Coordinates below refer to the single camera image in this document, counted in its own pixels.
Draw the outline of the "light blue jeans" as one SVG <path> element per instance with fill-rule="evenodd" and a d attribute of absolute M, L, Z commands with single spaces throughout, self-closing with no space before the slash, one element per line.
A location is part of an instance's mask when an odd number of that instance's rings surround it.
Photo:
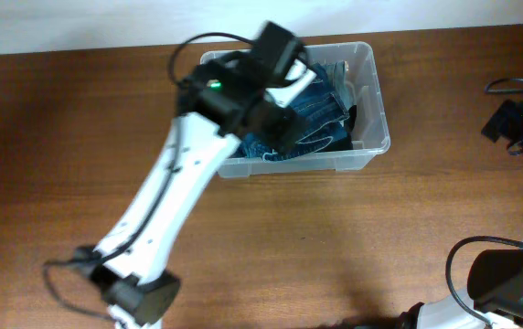
<path fill-rule="evenodd" d="M 347 110 L 355 105 L 354 92 L 347 86 L 347 63 L 338 61 L 331 63 L 327 70 L 330 83 L 336 90 L 338 98 Z"/>

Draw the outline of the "dark green-black garment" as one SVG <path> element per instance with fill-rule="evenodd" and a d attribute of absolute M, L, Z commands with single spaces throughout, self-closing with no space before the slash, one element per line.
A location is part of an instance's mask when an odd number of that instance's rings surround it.
<path fill-rule="evenodd" d="M 355 129 L 356 120 L 357 120 L 357 106 L 353 105 L 349 108 L 349 117 L 344 121 L 344 128 L 347 132 L 347 135 L 344 139 L 344 146 L 346 150 L 352 150 L 352 132 Z"/>

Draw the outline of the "dark blue jeans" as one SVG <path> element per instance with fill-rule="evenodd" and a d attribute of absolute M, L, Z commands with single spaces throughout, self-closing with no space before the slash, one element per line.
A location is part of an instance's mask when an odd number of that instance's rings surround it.
<path fill-rule="evenodd" d="M 281 162 L 307 154 L 347 151 L 344 146 L 347 135 L 344 121 L 349 117 L 349 112 L 329 81 L 327 70 L 330 64 L 315 63 L 315 79 L 291 102 L 297 114 L 306 119 L 307 126 L 290 152 L 280 154 L 250 134 L 233 156 Z"/>

